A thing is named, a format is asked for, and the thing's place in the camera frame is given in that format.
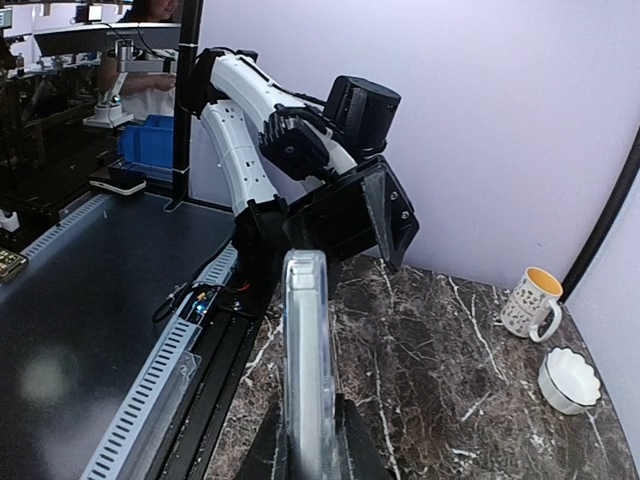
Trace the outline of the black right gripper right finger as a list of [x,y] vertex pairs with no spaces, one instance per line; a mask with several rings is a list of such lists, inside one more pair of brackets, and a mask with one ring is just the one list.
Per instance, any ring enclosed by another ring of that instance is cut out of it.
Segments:
[[336,395],[337,466],[341,479],[390,480],[356,404]]

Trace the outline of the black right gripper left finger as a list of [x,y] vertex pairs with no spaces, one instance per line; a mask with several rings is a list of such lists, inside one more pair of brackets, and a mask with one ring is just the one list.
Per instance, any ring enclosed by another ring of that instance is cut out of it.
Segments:
[[289,445],[284,402],[274,395],[256,436],[239,469],[240,479],[285,480],[289,478]]

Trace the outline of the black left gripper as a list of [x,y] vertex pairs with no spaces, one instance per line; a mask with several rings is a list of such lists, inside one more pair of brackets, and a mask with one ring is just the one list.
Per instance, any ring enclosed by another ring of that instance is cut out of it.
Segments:
[[391,165],[376,155],[291,204],[284,229],[294,247],[323,250],[339,261],[376,247],[396,273],[419,222]]

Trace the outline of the phone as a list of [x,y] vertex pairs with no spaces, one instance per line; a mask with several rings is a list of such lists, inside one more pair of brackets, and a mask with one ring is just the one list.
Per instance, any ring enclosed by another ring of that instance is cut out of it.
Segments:
[[327,264],[319,250],[291,250],[283,265],[284,418],[295,479],[337,479],[335,373]]

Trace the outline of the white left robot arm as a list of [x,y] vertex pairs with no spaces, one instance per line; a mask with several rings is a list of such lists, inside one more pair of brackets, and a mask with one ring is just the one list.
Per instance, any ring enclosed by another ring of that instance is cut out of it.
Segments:
[[243,269],[274,268],[291,249],[336,264],[377,248],[401,267],[419,223],[384,156],[397,92],[341,75],[319,100],[280,86],[253,51],[209,48],[185,103],[218,156]]

